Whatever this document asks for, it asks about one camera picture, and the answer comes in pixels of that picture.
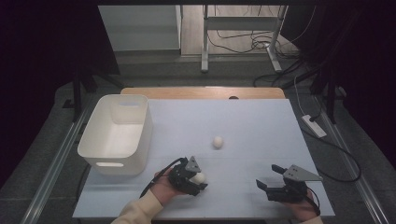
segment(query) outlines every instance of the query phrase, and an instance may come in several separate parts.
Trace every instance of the table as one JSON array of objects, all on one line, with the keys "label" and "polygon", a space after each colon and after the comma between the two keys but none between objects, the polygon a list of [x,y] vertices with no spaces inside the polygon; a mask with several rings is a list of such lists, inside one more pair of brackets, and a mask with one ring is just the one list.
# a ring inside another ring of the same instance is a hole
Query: table
[{"label": "table", "polygon": [[[156,171],[178,157],[194,155],[209,186],[196,198],[174,199],[158,219],[291,217],[286,207],[266,200],[255,179],[282,186],[272,163],[285,168],[297,163],[317,174],[290,102],[279,88],[131,88],[121,93],[149,98],[154,130],[146,169],[138,176],[101,175],[91,169],[73,217],[95,223],[113,219],[138,198]],[[240,100],[228,100],[231,96]],[[210,147],[216,133],[225,139],[221,150]],[[319,196],[322,215],[333,216],[323,185],[307,184]]]}]

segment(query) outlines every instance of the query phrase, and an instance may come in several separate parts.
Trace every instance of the human hand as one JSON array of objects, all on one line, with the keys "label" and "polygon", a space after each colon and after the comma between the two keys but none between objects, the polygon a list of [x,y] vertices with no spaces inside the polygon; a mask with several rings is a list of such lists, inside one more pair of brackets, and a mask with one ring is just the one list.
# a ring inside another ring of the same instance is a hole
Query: human hand
[{"label": "human hand", "polygon": [[169,203],[175,196],[183,195],[185,193],[175,189],[168,180],[168,175],[171,172],[172,168],[168,169],[163,176],[161,176],[155,184],[151,187],[151,192],[154,196],[160,201],[160,203],[164,206]]},{"label": "human hand", "polygon": [[[307,190],[306,196],[313,200],[311,190]],[[303,200],[300,203],[283,203],[285,206],[291,209],[297,219],[304,222],[314,217],[317,217],[314,207],[307,201]]]}]

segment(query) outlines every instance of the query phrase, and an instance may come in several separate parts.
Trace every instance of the beige sleeve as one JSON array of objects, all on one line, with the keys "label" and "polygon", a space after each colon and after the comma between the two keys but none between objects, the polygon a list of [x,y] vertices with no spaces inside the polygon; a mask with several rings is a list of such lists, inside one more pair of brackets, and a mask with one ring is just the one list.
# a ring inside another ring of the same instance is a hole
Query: beige sleeve
[{"label": "beige sleeve", "polygon": [[127,203],[112,224],[149,224],[161,210],[163,206],[149,190],[139,200]]},{"label": "beige sleeve", "polygon": [[321,217],[314,217],[300,224],[323,224],[323,221],[321,220]]}]

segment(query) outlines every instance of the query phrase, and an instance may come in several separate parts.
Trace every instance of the power cord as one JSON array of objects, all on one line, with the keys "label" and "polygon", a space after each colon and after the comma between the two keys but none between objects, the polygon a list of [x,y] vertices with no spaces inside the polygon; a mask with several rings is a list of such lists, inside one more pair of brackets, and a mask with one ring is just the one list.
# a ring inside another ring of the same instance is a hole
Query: power cord
[{"label": "power cord", "polygon": [[334,177],[334,176],[332,176],[332,175],[329,175],[329,174],[323,172],[321,169],[319,169],[319,168],[317,167],[317,169],[318,169],[319,172],[321,172],[323,175],[326,175],[327,177],[329,177],[330,179],[332,179],[332,180],[334,180],[334,181],[342,182],[342,183],[353,183],[353,182],[356,182],[356,181],[358,181],[359,179],[361,179],[361,165],[358,163],[358,161],[355,159],[355,157],[353,157],[353,155],[352,155],[351,153],[349,153],[349,152],[346,151],[345,149],[343,149],[343,148],[341,148],[341,147],[339,147],[339,146],[337,146],[337,145],[335,145],[335,144],[333,144],[333,143],[327,142],[327,141],[325,141],[325,140],[323,140],[323,139],[321,139],[321,138],[317,138],[316,136],[314,136],[313,134],[307,132],[307,131],[304,130],[304,129],[301,129],[301,130],[302,130],[304,133],[306,133],[307,135],[309,135],[309,136],[311,136],[311,137],[313,137],[313,138],[319,140],[319,141],[322,142],[323,144],[329,145],[329,146],[331,146],[331,147],[336,147],[336,148],[339,149],[340,151],[344,152],[345,154],[348,155],[348,157],[349,157],[350,159],[352,159],[352,160],[354,161],[354,163],[355,163],[356,166],[358,167],[358,174],[357,174],[357,176],[354,177],[354,178],[352,178],[352,179],[347,179],[347,180],[345,180],[345,179],[339,179],[339,178],[337,178],[337,177]]}]

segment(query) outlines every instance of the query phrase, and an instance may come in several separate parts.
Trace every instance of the white storage bin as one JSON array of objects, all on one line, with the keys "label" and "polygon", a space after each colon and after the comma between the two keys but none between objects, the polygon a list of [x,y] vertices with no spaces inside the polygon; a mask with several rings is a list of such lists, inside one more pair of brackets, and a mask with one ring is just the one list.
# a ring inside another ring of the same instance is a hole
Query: white storage bin
[{"label": "white storage bin", "polygon": [[138,175],[146,166],[152,133],[148,98],[102,97],[78,145],[78,154],[104,175]]}]

